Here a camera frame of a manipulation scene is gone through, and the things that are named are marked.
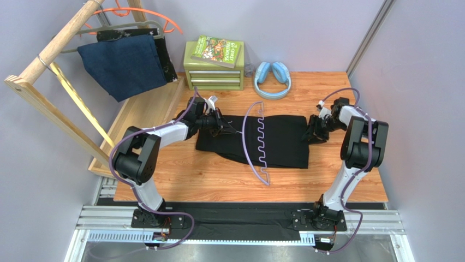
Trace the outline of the purple hanger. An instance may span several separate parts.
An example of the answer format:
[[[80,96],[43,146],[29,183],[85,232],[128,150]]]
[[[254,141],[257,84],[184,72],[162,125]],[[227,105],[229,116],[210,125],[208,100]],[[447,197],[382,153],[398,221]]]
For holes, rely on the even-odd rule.
[[[250,113],[250,111],[256,106],[256,105],[260,105],[260,109],[257,111],[257,113],[259,114],[258,116],[258,128],[257,128],[257,131],[259,133],[258,137],[257,137],[257,141],[259,143],[258,145],[258,151],[261,153],[261,156],[258,158],[259,162],[264,164],[264,166],[262,166],[260,168],[260,173],[261,174],[264,174],[266,178],[263,178],[261,175],[259,175],[259,173],[257,172],[257,170],[255,169],[251,159],[250,159],[250,156],[249,156],[249,153],[248,153],[248,150],[247,150],[247,145],[246,145],[246,138],[245,138],[245,127],[246,127],[246,122],[247,122],[247,118],[248,118],[248,115]],[[265,152],[265,123],[264,123],[264,120],[265,120],[265,115],[264,115],[264,111],[265,111],[265,105],[264,105],[264,102],[263,101],[258,101],[258,102],[255,102],[253,103],[247,110],[245,116],[243,117],[243,121],[242,121],[242,129],[240,131],[240,134],[241,134],[241,140],[242,140],[242,148],[243,148],[243,151],[244,151],[244,154],[245,154],[245,157],[246,157],[246,160],[247,160],[247,163],[248,165],[250,166],[252,172],[255,174],[256,178],[261,181],[264,185],[266,186],[270,186],[270,175],[269,173],[267,172],[267,168],[268,168],[268,164],[267,164],[267,161],[266,161],[266,152]]]

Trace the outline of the black trousers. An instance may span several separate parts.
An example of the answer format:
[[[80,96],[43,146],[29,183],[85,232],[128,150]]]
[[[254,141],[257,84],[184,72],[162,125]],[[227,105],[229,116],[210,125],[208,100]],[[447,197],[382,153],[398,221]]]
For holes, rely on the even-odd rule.
[[[264,166],[259,161],[263,154],[258,146],[258,118],[247,117],[245,127],[246,147],[249,157],[256,166]],[[302,140],[307,129],[304,116],[274,115],[264,118],[265,161],[269,168],[307,169],[309,161],[308,142]],[[225,134],[212,136],[209,131],[198,133],[195,149],[212,152],[234,162],[246,164],[242,135]]]

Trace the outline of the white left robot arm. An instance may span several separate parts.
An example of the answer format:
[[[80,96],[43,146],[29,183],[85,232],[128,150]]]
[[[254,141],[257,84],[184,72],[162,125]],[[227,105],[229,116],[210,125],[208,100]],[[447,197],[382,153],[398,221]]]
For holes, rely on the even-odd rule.
[[[109,169],[120,182],[129,185],[139,208],[154,216],[169,216],[165,200],[152,178],[159,151],[168,145],[190,139],[200,130],[212,136],[235,134],[237,131],[215,107],[217,98],[190,98],[187,108],[176,119],[152,128],[129,127],[123,139],[112,149]]]

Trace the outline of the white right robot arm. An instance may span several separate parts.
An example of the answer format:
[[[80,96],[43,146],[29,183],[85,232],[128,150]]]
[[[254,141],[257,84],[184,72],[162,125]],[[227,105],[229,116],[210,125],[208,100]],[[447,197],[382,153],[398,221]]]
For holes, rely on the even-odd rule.
[[[336,225],[342,220],[346,203],[357,184],[384,159],[389,125],[377,121],[360,107],[351,105],[348,98],[336,99],[330,108],[318,103],[318,115],[309,119],[302,140],[322,144],[329,140],[330,133],[343,130],[340,159],[341,168],[330,186],[314,204],[312,222],[319,228]]]

